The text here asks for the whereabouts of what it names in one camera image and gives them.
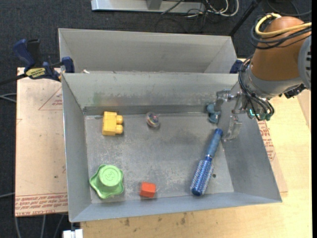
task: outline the bin floor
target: bin floor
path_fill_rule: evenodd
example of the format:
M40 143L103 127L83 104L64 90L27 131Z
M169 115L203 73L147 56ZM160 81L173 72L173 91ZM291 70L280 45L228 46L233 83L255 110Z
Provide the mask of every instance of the bin floor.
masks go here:
M159 128L149 127L145 115L124 115L123 119L121 135L104 136L103 117L85 116L89 177L101 164L123 171L124 192L103 200L90 188L92 203L140 200L142 181L156 184L156 198L190 195L196 167L216 129L207 114L161 114ZM233 192L222 144L213 164L206 193Z

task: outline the cardboard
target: cardboard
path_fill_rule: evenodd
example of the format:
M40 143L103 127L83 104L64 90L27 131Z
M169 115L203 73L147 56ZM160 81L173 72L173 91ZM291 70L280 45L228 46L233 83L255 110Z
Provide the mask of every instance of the cardboard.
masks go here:
M61 83L17 81L15 216L68 211Z

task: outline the yellow clamp label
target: yellow clamp label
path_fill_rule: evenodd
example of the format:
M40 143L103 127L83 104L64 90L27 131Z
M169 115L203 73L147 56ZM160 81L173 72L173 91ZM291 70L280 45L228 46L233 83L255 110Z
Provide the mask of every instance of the yellow clamp label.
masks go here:
M36 78L45 75L45 70L43 67L31 68L25 74L29 77Z

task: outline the cable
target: cable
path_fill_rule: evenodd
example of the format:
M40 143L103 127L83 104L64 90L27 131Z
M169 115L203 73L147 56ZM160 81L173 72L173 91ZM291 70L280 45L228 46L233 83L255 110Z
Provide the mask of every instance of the cable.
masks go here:
M255 32L257 35L262 36L262 37L273 37L275 35L283 34L283 33L289 32L289 31L312 26L312 23L310 22L310 23L305 23L305 24L301 24L301 25L297 25L297 26L287 27L287 28L272 31L272 32L261 32L260 26L271 17L280 18L281 15L279 15L277 13L270 13L270 14L265 15L262 19L260 19L259 22L257 23L257 25L255 26Z
M181 2L183 2L184 0L180 0L178 1L175 5L173 5L170 9L167 9L166 11L162 12L161 15L166 14L168 12L170 12L171 10L173 10L174 8L176 8Z
M20 233L20 229L19 229L19 224L18 224L18 219L17 219L17 217L14 217L14 222L15 222L16 234L18 235L19 238L21 238L21 233Z
M46 221L46 215L43 216L43 222L42 222L42 229L41 229L40 238L43 238L43 236L44 236L45 221Z
M0 198L7 197L7 196L12 196L14 194L15 194L14 192L11 192L11 193L8 193L8 194L3 194L3 195L0 195Z
M58 231L59 231L60 224L61 224L61 222L62 222L62 220L63 220L64 216L65 216L65 215L64 215L64 214L62 214L62 216L61 216L61 218L60 218L60 220L59 220L59 223L58 223L58 225L57 225L57 227L56 227L56 230L55 230L55 233L54 233L53 238L56 238L57 233L58 233Z
M300 40L296 40L296 41L291 42L291 43L289 43L289 44L287 44L287 45L281 46L281 44L283 44L285 41L290 40L290 39L292 39L292 38L295 38L295 37L297 37L297 36L303 35L303 34L305 34L305 33L309 33L309 32L311 32L311 31L312 31L311 28L303 29L303 30L300 30L300 31L298 31L298 32L296 32L296 33L290 34L290 35L288 35L288 36L286 36L286 37L284 37L284 38L267 41L267 40L261 40L261 39L258 39L257 37L255 37L255 36L253 35L253 30L251 30L251 44L252 44L255 48L260 49L260 50L266 50L266 49L272 49L272 48L285 48L285 47L287 47L287 46L289 46L289 45L292 45L292 44L294 44L294 43L296 43L296 42L298 42L298 41L301 41L301 40L303 40L303 39L306 39L306 38L309 37L311 34L308 35L308 36L305 36L305 37L301 38ZM259 46L259 45L254 44L253 40L257 41L258 43L266 44L266 47L261 47L261 46Z
M278 11L278 9L274 8L268 0L266 0L266 3L273 11ZM306 11L303 13L299 13L298 9L296 8L296 6L294 5L294 3L292 1L291 1L291 4L293 5L294 9L296 10L296 14L284 13L284 12L280 12L280 11L278 13L280 15L283 15L283 16L299 17L299 16L304 16L304 15L310 14L312 12L312 10L309 10L309 11Z
M251 109L256 117L257 120L264 120L266 119L266 115L270 114L271 116L274 114L274 107L270 104L270 102L268 100L263 100L261 98L259 98L255 92L251 92L250 89L248 89L243 80L242 80L242 72L245 72L246 68L248 67L249 63L251 62L251 58L252 56L250 56L249 58L247 58L243 63L241 68L239 69L239 74L238 74L238 81L239 84L241 86L242 89L242 93L246 96L248 103L251 105ZM265 113L265 117L261 118L259 117L259 115L257 114L257 111L253 105L253 102L256 102L264 111Z
M220 10L217 10L215 9L209 0L205 0L205 2L207 3L207 5L209 6L209 8L211 9L207 9L208 12L210 13L214 13L214 14L219 14L221 16L224 16L224 17L232 17L234 16L235 14L237 14L238 10L239 10L239 0L234 0L235 1L235 4L236 4L236 9L234 12L230 13L230 14L227 14L226 12L228 11L229 9L229 2L228 0L224 0L225 3L226 3L226 8L223 8L223 9L220 9Z
M16 93L7 93L7 94L0 95L0 99L4 99L7 101L11 101L11 102L16 103L16 100L7 97L7 96L12 96L12 95L16 95Z

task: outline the white cable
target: white cable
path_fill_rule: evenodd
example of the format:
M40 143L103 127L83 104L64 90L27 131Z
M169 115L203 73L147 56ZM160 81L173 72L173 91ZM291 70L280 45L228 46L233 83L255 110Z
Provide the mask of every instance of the white cable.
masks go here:
M228 0L225 0L225 2L226 2L226 9L220 9L220 10L216 10L216 9L210 4L209 0L205 0L205 1L206 1L206 3L209 4L209 7L212 9L212 11L210 11L210 12L213 12L213 13L222 14L222 13L226 12L226 11L228 10L228 8L229 8Z
M238 12L238 10L239 10L239 0L235 0L236 9L235 9L235 11L234 11L233 13L231 13L231 14L226 14L226 13L225 13L225 12L228 10L228 8L229 8L228 0L225 0L225 1L226 1L226 5L227 5L226 9L221 9L221 10L215 10L215 8L210 5L210 3L209 3L208 0L205 0L205 1L209 4L209 6L210 6L210 8L211 8L211 10L207 10L208 12L210 12L210 13L215 13L215 14L219 14L219 15L224 16L224 17L232 17L232 16L234 16L235 14L237 14L237 12Z

